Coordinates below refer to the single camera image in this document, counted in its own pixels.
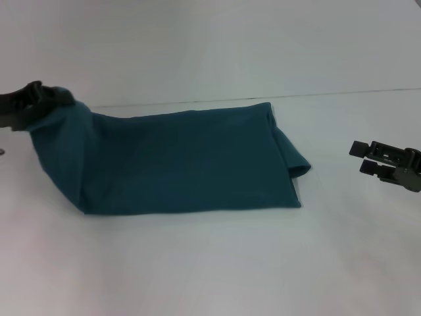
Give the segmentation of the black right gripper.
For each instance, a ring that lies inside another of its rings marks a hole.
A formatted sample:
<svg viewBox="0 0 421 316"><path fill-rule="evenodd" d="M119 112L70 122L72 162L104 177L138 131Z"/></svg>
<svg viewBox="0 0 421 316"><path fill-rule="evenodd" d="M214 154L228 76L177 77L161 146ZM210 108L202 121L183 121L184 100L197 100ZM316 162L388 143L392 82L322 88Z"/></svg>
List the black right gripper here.
<svg viewBox="0 0 421 316"><path fill-rule="evenodd" d="M398 182L409 191L420 192L420 151L417 149L354 141L349 155L369 159L362 162L359 170L362 174L377 176L383 182Z"/></svg>

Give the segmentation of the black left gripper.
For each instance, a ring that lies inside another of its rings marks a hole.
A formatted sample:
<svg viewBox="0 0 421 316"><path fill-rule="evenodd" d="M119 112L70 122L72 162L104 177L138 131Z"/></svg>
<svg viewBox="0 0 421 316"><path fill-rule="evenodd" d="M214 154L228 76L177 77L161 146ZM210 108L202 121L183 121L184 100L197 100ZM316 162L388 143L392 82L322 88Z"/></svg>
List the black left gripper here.
<svg viewBox="0 0 421 316"><path fill-rule="evenodd" d="M75 103L67 89L31 82L16 92L1 94L1 128L23 130L55 109Z"/></svg>

